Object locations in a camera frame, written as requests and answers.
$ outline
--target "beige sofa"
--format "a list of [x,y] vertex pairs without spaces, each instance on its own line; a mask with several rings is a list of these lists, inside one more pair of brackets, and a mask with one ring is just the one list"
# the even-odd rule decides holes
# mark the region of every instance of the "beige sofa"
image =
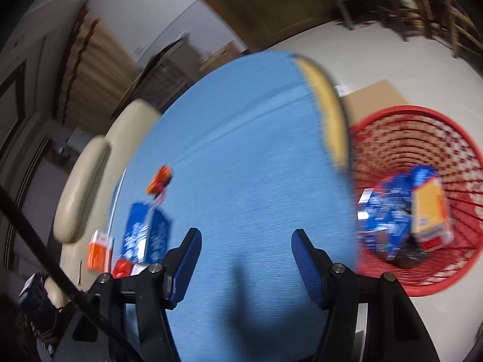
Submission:
[[[159,116],[141,99],[130,103],[105,136],[89,142],[67,180],[54,218],[54,237],[62,243],[60,267],[81,290],[88,290],[99,275],[86,267],[91,236],[106,230],[115,185]],[[52,279],[45,289],[55,306],[66,304]]]

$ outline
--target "red wire basket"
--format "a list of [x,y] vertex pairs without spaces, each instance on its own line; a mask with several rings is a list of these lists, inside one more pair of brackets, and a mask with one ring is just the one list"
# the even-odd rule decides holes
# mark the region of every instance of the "red wire basket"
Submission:
[[362,244],[358,272],[396,274],[409,296],[441,291],[475,263],[483,243],[483,158],[457,123],[434,110],[396,106],[380,110],[352,128],[356,194],[386,176],[417,164],[436,168],[450,205],[455,240],[433,251],[421,265],[400,269]]

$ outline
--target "sofa armrest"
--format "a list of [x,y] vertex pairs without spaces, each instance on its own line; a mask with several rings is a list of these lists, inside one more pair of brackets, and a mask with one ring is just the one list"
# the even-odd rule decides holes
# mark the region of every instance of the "sofa armrest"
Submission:
[[158,121],[161,114],[142,99],[132,101],[117,117],[106,134],[113,151],[121,149],[117,154],[119,163],[124,169],[131,160],[146,134]]
[[72,242],[77,233],[93,182],[110,150],[104,136],[96,136],[84,148],[65,184],[54,217],[54,236],[62,243]]

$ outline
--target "black cable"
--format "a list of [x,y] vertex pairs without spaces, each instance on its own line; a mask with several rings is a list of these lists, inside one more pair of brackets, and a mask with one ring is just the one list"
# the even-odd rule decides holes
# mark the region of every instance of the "black cable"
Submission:
[[101,331],[109,336],[116,344],[126,352],[127,356],[133,362],[143,362],[137,351],[129,344],[126,338],[117,331],[100,314],[92,304],[84,297],[84,295],[73,285],[67,275],[62,271],[59,265],[52,259],[49,251],[45,248],[42,240],[37,236],[31,224],[23,215],[22,211],[17,207],[8,193],[0,186],[0,211],[7,217],[18,234],[25,241],[32,253],[37,257],[40,264],[44,266],[52,280],[61,288],[61,290],[70,298],[77,308]]

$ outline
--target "round table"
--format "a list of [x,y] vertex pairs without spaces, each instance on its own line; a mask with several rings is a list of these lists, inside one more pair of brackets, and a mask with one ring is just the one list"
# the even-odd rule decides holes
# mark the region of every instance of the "round table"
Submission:
[[334,99],[325,75],[300,57],[242,57],[183,94],[131,160],[113,209],[113,260],[130,206],[149,200],[144,190],[163,164],[173,169],[162,204],[169,248],[190,227],[202,233],[185,299],[168,312],[181,360],[294,362],[314,353],[325,314],[305,291],[291,234],[305,229],[348,266],[357,250],[347,126],[334,125],[342,118]]

